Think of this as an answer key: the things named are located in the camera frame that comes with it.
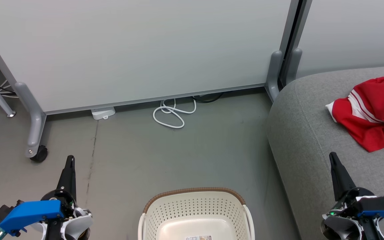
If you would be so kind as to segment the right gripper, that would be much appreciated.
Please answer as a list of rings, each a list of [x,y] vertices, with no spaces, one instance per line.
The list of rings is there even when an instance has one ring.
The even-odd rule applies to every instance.
[[[383,240],[380,217],[365,216],[358,209],[361,200],[375,198],[369,190],[356,187],[337,153],[329,154],[336,204],[323,214],[321,231],[328,240]]]

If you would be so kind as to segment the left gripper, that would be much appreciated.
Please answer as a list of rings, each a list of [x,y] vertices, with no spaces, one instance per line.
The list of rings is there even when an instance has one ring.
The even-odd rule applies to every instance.
[[[54,217],[43,217],[41,240],[88,240],[93,224],[91,211],[80,208],[76,202],[75,157],[69,155],[61,172],[57,189],[42,197],[44,200],[58,200],[59,213]]]

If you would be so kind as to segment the red white sports shirt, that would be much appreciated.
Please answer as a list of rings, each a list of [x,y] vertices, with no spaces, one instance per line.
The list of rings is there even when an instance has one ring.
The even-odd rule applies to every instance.
[[[347,97],[334,100],[326,109],[367,152],[384,148],[384,77],[356,85]]]

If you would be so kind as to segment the cream perforated laundry basket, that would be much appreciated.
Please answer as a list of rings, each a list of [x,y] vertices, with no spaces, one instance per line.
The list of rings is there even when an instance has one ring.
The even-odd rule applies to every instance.
[[[143,209],[137,240],[256,240],[244,198],[225,187],[160,193]]]

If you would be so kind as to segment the black caster wheel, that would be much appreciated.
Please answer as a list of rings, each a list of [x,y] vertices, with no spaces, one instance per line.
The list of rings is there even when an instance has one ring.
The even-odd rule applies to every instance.
[[[30,158],[33,162],[42,163],[48,156],[48,149],[44,145],[40,145],[37,149],[37,154]]]

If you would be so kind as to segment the grey partition foot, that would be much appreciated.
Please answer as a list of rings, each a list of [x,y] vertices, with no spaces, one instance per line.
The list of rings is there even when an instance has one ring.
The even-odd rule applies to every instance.
[[[302,53],[303,51],[300,48],[296,48],[291,52],[290,59],[285,70],[285,85],[288,85],[296,79]]]
[[[268,74],[266,77],[265,89],[269,95],[269,98],[274,102],[275,98],[279,94],[278,78],[283,63],[282,51],[275,51],[271,54],[271,60],[268,68]]]
[[[37,154],[41,145],[47,116],[25,83],[15,83],[15,92],[30,115],[30,130],[25,149],[25,156],[30,159]]]

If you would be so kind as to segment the grey fabric sofa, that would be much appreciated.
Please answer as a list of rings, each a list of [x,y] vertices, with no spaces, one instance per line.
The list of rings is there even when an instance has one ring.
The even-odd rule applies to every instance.
[[[326,109],[377,77],[384,77],[384,67],[309,75],[288,84],[273,102],[267,136],[301,240],[326,240],[322,215],[335,204],[329,153],[337,153],[357,186],[384,194],[384,149],[364,150]]]

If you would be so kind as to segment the white power adapter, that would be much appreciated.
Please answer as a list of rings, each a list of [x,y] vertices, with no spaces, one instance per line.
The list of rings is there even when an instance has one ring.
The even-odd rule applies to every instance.
[[[110,116],[116,113],[114,107],[104,107],[104,108],[95,108],[91,109],[92,116],[94,120],[108,119]]]

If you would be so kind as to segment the white partition panel grey frame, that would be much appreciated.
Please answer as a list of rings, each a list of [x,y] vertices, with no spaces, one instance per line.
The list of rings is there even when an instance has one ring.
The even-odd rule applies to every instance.
[[[297,0],[0,0],[0,57],[59,114],[258,88]]]
[[[297,77],[336,70],[384,67],[384,0],[299,0],[291,52],[303,53]]]

